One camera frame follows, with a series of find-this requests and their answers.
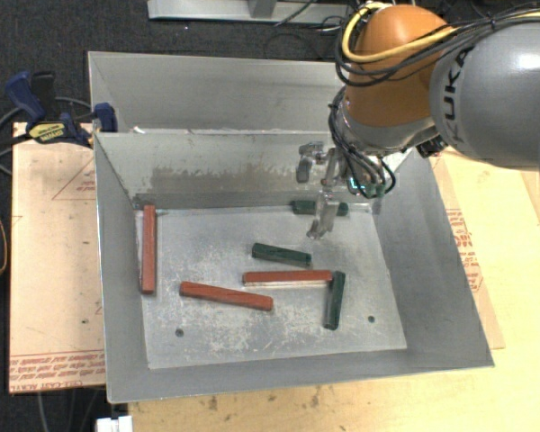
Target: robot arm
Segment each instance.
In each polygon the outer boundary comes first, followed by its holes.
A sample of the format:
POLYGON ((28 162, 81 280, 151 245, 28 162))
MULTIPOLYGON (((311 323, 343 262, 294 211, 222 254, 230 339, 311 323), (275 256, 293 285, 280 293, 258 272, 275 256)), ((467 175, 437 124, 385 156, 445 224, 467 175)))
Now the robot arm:
POLYGON ((310 237, 332 229, 333 185, 382 198, 395 185, 384 158, 410 148, 540 169, 540 9, 451 25, 416 6, 367 4, 335 54, 346 86, 331 105, 336 148, 310 237))

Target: green block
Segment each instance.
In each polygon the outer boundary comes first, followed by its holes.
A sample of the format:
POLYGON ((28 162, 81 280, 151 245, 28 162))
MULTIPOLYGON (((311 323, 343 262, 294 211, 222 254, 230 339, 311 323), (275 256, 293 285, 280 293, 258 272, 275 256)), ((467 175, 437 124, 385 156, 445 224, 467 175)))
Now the green block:
POLYGON ((330 293, 328 295, 328 304, 326 308, 326 323, 324 328, 337 329, 340 323, 340 313, 342 311, 342 298, 344 296, 344 285, 346 283, 346 274, 335 271, 332 273, 332 282, 330 284, 330 293))
POLYGON ((312 264, 312 255, 280 247, 272 247, 255 243, 252 247, 252 257, 265 259, 276 263, 289 264, 291 266, 309 267, 312 264))
MULTIPOLYGON (((292 211, 294 214, 316 214, 316 202, 312 200, 295 200, 292 202, 292 211)), ((337 216, 346 216, 348 214, 348 203, 342 202, 338 206, 337 216)))

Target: yellow cable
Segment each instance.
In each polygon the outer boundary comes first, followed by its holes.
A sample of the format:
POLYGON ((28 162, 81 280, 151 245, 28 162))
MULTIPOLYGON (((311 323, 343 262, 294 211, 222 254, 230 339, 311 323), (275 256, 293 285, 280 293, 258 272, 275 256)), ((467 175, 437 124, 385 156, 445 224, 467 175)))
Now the yellow cable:
MULTIPOLYGON (((444 39, 446 36, 448 36, 450 33, 455 31, 455 28, 453 27, 445 27, 442 31, 433 33, 421 39, 411 41, 409 43, 406 43, 396 48, 381 51, 379 53, 370 54, 370 55, 358 55, 358 54, 353 53, 350 50, 350 34, 352 33, 352 31, 358 24, 358 21, 360 20, 360 18, 364 16, 365 14, 371 12, 373 9, 377 10, 377 9, 385 8, 387 6, 390 6, 390 5, 382 4, 382 3, 371 3, 365 6, 364 8, 361 8, 360 10, 358 10, 352 16, 352 18, 350 19, 348 23, 348 26, 344 30, 344 34, 342 35, 342 52, 344 53, 344 56, 346 56, 347 59, 350 59, 351 61, 359 62, 359 63, 368 63, 368 62, 379 61, 382 59, 387 59, 391 56, 396 56, 398 54, 401 54, 404 51, 415 50, 418 48, 422 48, 430 43, 434 43, 435 41, 440 41, 444 39)), ((540 17, 540 12, 521 14, 520 16, 516 16, 516 17, 540 17)))

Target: red wooden stick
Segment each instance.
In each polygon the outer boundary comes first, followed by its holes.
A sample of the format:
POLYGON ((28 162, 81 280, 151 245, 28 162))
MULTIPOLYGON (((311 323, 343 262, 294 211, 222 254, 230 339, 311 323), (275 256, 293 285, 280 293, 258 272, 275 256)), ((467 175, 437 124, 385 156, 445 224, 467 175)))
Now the red wooden stick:
POLYGON ((143 294, 156 290, 156 207, 145 205, 142 218, 142 272, 140 289, 143 294))
POLYGON ((274 300, 270 296, 254 294, 252 292, 241 292, 211 286, 203 283, 181 282, 180 295, 189 298, 204 299, 207 301, 224 302, 234 304, 259 311, 271 311, 274 307, 274 300))

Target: red block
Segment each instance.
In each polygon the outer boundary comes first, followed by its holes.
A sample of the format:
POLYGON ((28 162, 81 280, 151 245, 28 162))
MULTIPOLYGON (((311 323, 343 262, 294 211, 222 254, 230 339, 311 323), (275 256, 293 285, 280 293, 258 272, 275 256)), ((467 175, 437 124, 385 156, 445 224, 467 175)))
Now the red block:
POLYGON ((206 301, 249 307, 250 309, 257 309, 259 311, 271 311, 274 307, 274 300, 270 296, 230 290, 203 283, 181 282, 180 295, 189 298, 204 299, 206 301))

